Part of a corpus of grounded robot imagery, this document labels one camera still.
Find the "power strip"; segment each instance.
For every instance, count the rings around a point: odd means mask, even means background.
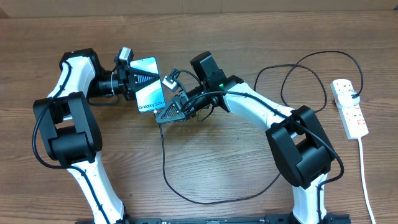
[[[341,106],[341,101],[351,95],[346,93],[354,92],[353,84],[346,79],[338,79],[331,83],[331,92],[335,97],[336,104],[338,105],[338,112],[343,122],[344,130],[346,131],[348,139],[358,139],[369,133],[366,126],[365,119],[359,106],[359,102],[353,105]]]
[[[369,133],[363,118],[361,107],[359,106],[360,98],[352,98],[354,91],[351,81],[346,79],[338,79],[330,84],[331,92],[335,97],[336,105],[340,118],[343,122],[344,130],[346,131],[348,139],[358,139],[359,144],[359,160],[361,163],[361,180],[362,188],[365,196],[366,207],[368,208],[369,216],[372,224],[376,224],[373,216],[372,208],[369,203],[368,190],[366,189],[364,161],[363,161],[363,147],[361,137]]]

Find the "robotic hand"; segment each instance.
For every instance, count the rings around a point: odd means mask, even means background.
[[[132,58],[132,50],[123,47],[114,59],[117,71],[114,73],[100,65],[93,49],[67,52],[60,61],[62,72],[57,86],[48,98],[36,100],[33,105],[37,123],[32,145],[36,158],[49,168],[67,169],[76,178],[97,224],[129,223],[129,218],[104,170],[101,132],[88,98],[123,94],[126,100],[137,101],[140,112],[164,107],[155,58],[139,62]],[[73,120],[73,126],[55,127],[69,119]],[[47,154],[59,161],[60,166],[47,164],[38,155],[37,128]]]
[[[323,204],[323,185],[331,162],[338,158],[331,147],[315,113],[302,106],[294,110],[268,100],[252,90],[236,76],[226,77],[219,69],[210,52],[204,52],[190,61],[200,85],[186,91],[173,73],[165,77],[163,84],[175,91],[181,87],[156,115],[159,124],[186,121],[196,112],[210,105],[241,115],[266,132],[277,168],[293,186],[294,208],[290,215],[268,215],[266,223],[351,223],[349,215],[326,214]],[[297,134],[306,138],[297,145]]]

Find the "wall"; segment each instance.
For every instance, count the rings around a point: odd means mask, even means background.
[[[397,0],[0,0],[0,17],[392,10]]]

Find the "brown tabletop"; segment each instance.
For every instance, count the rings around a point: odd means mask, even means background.
[[[319,50],[342,50],[364,72],[361,107],[369,134],[363,138],[370,203],[378,223],[398,222],[398,13],[297,12],[179,16],[106,16],[0,20],[0,223],[73,223],[92,218],[79,186],[65,170],[41,166],[32,153],[32,104],[45,98],[59,75],[64,52],[94,48],[101,64],[114,67],[118,50],[134,58],[155,56],[160,73],[192,70],[189,61],[209,50],[229,75],[253,86],[266,66],[295,63]],[[328,93],[317,114],[345,165],[343,178],[326,186],[328,212],[349,213],[353,223],[370,223],[359,174],[358,143],[348,140],[330,83],[338,78],[360,88],[355,64],[344,55],[317,55],[302,62],[318,73]],[[258,92],[282,103],[280,86],[288,68],[265,72]],[[187,88],[195,80],[181,74]],[[166,93],[167,99],[172,94]],[[323,104],[316,78],[296,69],[285,99],[294,108]],[[184,201],[162,177],[159,129],[136,102],[92,107],[103,137],[103,161],[117,195],[133,217],[262,217],[289,213],[292,187],[282,177],[254,199],[203,206]],[[221,108],[206,121],[164,125],[169,182],[187,197],[210,202],[257,193],[278,174],[265,134]],[[48,159],[41,137],[39,152]],[[339,172],[336,162],[329,177]]]

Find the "socket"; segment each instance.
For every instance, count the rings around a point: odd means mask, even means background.
[[[351,97],[351,95],[346,94],[347,92],[355,93],[353,84],[346,79],[337,79],[330,84],[330,87],[337,105],[340,105],[340,101],[344,99],[343,97]],[[353,104],[349,106],[338,106],[338,112],[348,139],[358,139],[369,133],[359,106],[359,100],[353,101]]]

